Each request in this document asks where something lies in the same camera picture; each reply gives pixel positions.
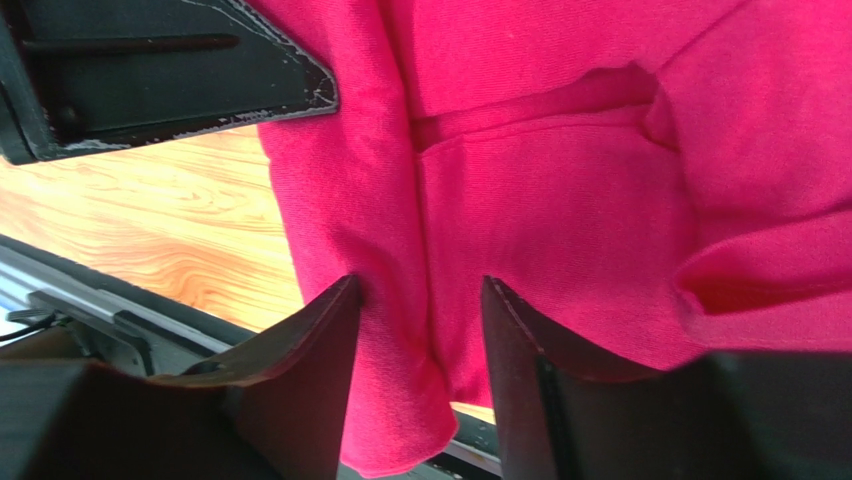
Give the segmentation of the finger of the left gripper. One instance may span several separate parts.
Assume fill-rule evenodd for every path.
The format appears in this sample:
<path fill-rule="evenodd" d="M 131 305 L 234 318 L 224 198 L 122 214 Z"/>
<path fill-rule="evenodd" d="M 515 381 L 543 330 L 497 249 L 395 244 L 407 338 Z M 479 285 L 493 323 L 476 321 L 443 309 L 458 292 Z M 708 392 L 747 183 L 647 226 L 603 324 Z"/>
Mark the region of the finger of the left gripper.
<path fill-rule="evenodd" d="M 332 72 L 245 1 L 9 0 L 1 153 L 28 165 L 324 115 Z"/>

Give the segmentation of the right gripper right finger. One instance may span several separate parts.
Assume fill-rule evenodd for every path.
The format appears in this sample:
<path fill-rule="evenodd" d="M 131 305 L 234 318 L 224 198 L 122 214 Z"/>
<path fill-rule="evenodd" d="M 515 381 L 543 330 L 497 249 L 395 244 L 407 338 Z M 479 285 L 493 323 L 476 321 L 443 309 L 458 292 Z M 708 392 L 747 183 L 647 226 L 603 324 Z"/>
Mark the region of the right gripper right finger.
<path fill-rule="evenodd" d="M 670 371 L 481 290 L 507 479 L 847 479 L 851 358 L 718 352 Z"/>

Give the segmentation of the magenta t shirt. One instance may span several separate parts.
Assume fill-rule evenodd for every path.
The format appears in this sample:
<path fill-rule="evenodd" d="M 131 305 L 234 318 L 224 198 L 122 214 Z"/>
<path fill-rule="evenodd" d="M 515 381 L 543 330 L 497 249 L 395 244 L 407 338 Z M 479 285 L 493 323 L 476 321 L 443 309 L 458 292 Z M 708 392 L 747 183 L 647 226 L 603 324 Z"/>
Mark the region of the magenta t shirt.
<path fill-rule="evenodd" d="M 849 2 L 256 8 L 337 79 L 337 114 L 259 134 L 303 296 L 360 278 L 361 475 L 491 405 L 485 276 L 656 369 L 850 349 Z"/>

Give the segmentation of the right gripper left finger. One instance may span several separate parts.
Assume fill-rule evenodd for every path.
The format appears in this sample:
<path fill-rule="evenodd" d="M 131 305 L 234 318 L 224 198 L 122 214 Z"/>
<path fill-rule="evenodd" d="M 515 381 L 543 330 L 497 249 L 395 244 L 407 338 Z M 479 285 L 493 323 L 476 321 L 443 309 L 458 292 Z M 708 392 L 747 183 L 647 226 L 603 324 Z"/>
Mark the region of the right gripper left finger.
<path fill-rule="evenodd" d="M 360 318 L 356 277 L 181 373 L 69 308 L 1 340 L 5 479 L 333 479 Z"/>

